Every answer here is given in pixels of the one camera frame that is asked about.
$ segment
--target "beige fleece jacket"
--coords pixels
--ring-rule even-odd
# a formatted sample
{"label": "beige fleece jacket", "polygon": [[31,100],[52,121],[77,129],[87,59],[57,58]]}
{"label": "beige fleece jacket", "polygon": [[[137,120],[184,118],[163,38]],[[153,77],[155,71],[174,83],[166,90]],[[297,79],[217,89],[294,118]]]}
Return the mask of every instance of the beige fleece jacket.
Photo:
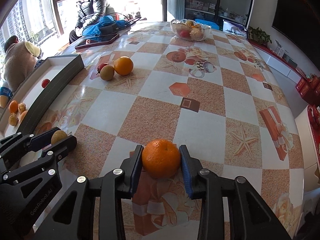
{"label": "beige fleece jacket", "polygon": [[33,71],[40,48],[29,41],[11,44],[4,59],[4,79],[9,89],[15,92]]}

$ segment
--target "floor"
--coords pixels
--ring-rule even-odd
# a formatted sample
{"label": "floor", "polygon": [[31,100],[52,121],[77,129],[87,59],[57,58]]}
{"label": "floor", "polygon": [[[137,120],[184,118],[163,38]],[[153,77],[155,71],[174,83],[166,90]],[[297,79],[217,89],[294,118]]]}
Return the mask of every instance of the floor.
{"label": "floor", "polygon": [[270,67],[270,70],[278,81],[285,97],[287,98],[293,117],[296,118],[303,111],[303,109],[307,107],[308,103],[300,97],[298,91],[295,88],[295,82],[282,75],[274,68]]}

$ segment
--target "television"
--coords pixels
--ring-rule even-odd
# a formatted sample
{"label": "television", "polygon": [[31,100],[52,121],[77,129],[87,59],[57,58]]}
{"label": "television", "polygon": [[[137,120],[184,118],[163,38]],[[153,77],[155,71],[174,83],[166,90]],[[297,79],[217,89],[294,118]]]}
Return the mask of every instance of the television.
{"label": "television", "polygon": [[297,45],[320,70],[320,0],[278,0],[272,27]]}

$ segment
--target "black puffer jacket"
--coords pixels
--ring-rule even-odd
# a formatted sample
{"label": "black puffer jacket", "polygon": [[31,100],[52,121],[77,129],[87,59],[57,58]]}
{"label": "black puffer jacket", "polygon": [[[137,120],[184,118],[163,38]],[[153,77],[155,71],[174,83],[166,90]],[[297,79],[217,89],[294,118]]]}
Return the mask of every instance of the black puffer jacket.
{"label": "black puffer jacket", "polygon": [[109,6],[107,0],[84,0],[77,2],[78,21],[76,27],[87,27],[99,22],[102,16],[106,15],[106,8]]}

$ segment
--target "person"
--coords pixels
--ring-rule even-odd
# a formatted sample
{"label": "person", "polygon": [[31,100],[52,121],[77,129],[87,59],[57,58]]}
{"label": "person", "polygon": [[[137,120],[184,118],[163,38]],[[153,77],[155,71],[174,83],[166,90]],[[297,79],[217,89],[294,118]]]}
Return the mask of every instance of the person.
{"label": "person", "polygon": [[70,44],[82,36],[84,28],[98,23],[101,17],[115,12],[107,0],[77,0],[77,8],[78,21],[75,29],[70,32]]}
{"label": "person", "polygon": [[10,96],[20,84],[31,74],[38,60],[41,60],[42,50],[30,41],[19,42],[13,35],[4,44],[4,71],[0,88],[0,106],[5,107]]}

